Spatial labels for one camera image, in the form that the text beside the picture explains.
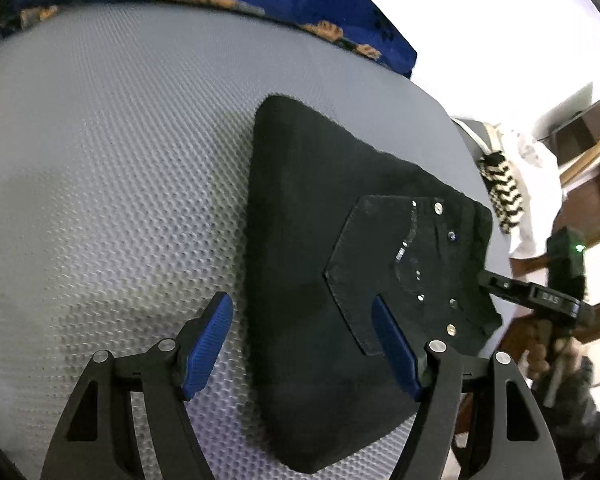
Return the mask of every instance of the black bracket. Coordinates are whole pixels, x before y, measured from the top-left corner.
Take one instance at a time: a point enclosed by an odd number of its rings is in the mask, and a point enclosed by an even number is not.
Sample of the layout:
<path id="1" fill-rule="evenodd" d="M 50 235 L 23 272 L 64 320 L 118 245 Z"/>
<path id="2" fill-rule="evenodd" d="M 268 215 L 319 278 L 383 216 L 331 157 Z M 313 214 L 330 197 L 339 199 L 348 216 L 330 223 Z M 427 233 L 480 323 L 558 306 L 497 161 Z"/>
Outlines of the black bracket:
<path id="1" fill-rule="evenodd" d="M 531 308 L 538 317 L 548 319 L 557 327 L 572 330 L 590 326 L 594 320 L 590 304 L 547 286 L 520 282 L 488 270 L 478 273 L 478 284 L 494 296 Z"/>
<path id="2" fill-rule="evenodd" d="M 442 476 L 463 392 L 474 393 L 474 410 L 461 479 L 562 480 L 542 413 L 508 354 L 469 357 L 438 340 L 412 350 L 379 296 L 372 318 L 398 384 L 410 394 L 420 392 L 420 407 L 390 480 Z M 410 378 L 416 387 L 409 387 Z"/>
<path id="3" fill-rule="evenodd" d="M 232 316 L 231 299 L 218 292 L 174 339 L 142 354 L 93 354 L 56 426 L 41 480 L 144 479 L 130 392 L 144 393 L 164 480 L 212 480 L 184 400 L 206 385 Z"/>

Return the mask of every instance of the person's hand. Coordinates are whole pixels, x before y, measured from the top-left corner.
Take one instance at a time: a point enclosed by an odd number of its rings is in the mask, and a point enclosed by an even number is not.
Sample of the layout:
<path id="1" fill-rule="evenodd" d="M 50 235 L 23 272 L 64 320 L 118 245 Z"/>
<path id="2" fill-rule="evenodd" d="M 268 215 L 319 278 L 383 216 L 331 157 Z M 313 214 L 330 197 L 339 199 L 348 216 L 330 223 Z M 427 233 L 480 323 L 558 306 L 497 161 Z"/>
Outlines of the person's hand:
<path id="1" fill-rule="evenodd" d="M 582 364 L 582 356 L 584 355 L 584 347 L 576 338 L 558 339 L 554 346 L 556 353 L 562 353 L 566 357 L 566 366 L 564 375 L 569 376 L 580 369 Z M 526 360 L 529 364 L 526 373 L 529 379 L 538 380 L 543 374 L 550 369 L 549 363 L 546 361 L 546 346 L 538 342 L 537 333 L 528 343 L 529 354 Z"/>

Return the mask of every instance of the wooden furniture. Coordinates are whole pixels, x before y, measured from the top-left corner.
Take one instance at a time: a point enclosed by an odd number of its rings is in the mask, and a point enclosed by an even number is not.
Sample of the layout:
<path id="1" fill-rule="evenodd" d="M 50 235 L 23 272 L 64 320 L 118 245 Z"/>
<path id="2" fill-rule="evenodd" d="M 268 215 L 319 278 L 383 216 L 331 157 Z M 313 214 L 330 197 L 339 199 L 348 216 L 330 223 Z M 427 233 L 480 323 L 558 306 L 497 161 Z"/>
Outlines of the wooden furniture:
<path id="1" fill-rule="evenodd" d="M 582 156 L 570 167 L 560 174 L 560 185 L 565 187 L 570 182 L 578 178 L 587 169 L 600 158 L 600 140 L 595 146 L 589 148 Z"/>
<path id="2" fill-rule="evenodd" d="M 555 218 L 553 231 L 568 225 L 580 231 L 587 247 L 600 243 L 600 172 L 570 191 Z M 514 278 L 547 265 L 546 255 L 528 260 L 510 259 Z"/>

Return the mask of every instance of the blue gripper pad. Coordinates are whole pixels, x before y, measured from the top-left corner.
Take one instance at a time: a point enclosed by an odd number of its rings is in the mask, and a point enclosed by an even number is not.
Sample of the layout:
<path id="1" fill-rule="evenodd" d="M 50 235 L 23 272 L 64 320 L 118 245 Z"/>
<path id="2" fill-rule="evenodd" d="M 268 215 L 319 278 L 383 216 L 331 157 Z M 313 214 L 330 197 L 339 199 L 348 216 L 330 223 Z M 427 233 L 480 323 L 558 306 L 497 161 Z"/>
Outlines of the blue gripper pad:
<path id="1" fill-rule="evenodd" d="M 197 319 L 187 321 L 177 341 L 180 388 L 191 399 L 206 386 L 222 343 L 234 318 L 234 304 L 225 292 L 217 292 Z"/>
<path id="2" fill-rule="evenodd" d="M 376 296 L 371 305 L 371 322 L 398 386 L 420 402 L 422 386 L 418 380 L 416 356 L 381 296 Z"/>

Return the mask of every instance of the metal screw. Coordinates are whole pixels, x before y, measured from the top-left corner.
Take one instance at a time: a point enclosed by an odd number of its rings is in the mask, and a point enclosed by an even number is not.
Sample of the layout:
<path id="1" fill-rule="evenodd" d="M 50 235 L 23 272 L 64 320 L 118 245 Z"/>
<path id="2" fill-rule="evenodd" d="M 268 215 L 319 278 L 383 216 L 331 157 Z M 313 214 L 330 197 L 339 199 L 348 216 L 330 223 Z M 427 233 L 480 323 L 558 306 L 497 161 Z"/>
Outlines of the metal screw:
<path id="1" fill-rule="evenodd" d="M 163 339 L 158 343 L 158 348 L 162 352 L 170 352 L 176 348 L 176 342 L 173 339 Z"/>
<path id="2" fill-rule="evenodd" d="M 93 361 L 96 363 L 103 363 L 109 359 L 109 352 L 106 350 L 98 350 L 95 354 L 93 354 L 91 359 L 93 359 Z"/>
<path id="3" fill-rule="evenodd" d="M 429 348 L 434 352 L 442 353 L 446 350 L 446 345 L 443 341 L 439 341 L 438 339 L 434 339 L 429 342 Z"/>
<path id="4" fill-rule="evenodd" d="M 496 361 L 502 365 L 508 365 L 511 362 L 511 356 L 506 352 L 497 352 Z"/>

